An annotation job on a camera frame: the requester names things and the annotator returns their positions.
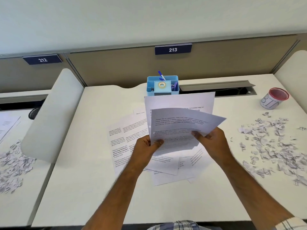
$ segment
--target white desk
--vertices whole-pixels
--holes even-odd
[[[237,128],[263,117],[259,101],[271,87],[283,86],[272,74],[221,77],[179,81],[194,84],[219,81],[249,80],[257,95],[219,97],[213,114],[227,117],[221,124],[231,143],[235,157],[250,161],[250,153],[241,151]],[[114,85],[86,87],[67,133],[58,160],[40,203],[33,227],[84,225],[104,199],[115,176],[111,162],[106,127],[119,118],[144,106],[146,84],[124,89]],[[293,98],[283,102],[272,118],[289,118],[287,134],[299,126],[307,127],[307,115]],[[307,140],[297,142],[307,150]],[[259,182],[294,215],[307,218],[307,187],[294,186],[291,178],[275,173]],[[179,181],[153,186],[150,174],[138,179],[125,224],[157,223],[190,219],[194,221],[250,220],[228,179],[217,164],[212,163],[190,184]]]
[[[21,123],[13,127],[0,144],[0,152],[8,151],[10,146],[22,140],[33,120],[28,118],[31,110],[8,111],[11,116],[21,116]],[[51,174],[51,164],[36,160],[33,170],[25,175],[23,184],[13,194],[0,194],[0,227],[27,226],[32,224],[36,210]]]

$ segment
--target person's left hand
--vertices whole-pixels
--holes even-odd
[[[141,174],[144,168],[148,165],[153,153],[163,143],[164,141],[159,139],[151,144],[149,135],[138,138],[126,168],[135,170],[137,173]]]

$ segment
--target shirt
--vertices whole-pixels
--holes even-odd
[[[211,230],[213,228],[198,226],[197,223],[191,220],[181,220],[155,225],[148,228],[148,230]],[[302,219],[293,217],[277,224],[272,230],[307,230],[307,224]]]

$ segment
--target blue pen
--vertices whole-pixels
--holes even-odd
[[[163,78],[163,80],[161,81],[166,81],[166,79],[163,77],[162,73],[160,72],[160,70],[158,71],[158,73],[160,74],[160,76]]]

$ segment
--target cup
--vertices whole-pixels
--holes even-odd
[[[289,98],[289,93],[282,88],[271,88],[266,96],[260,101],[260,105],[268,110],[275,109],[282,101]]]

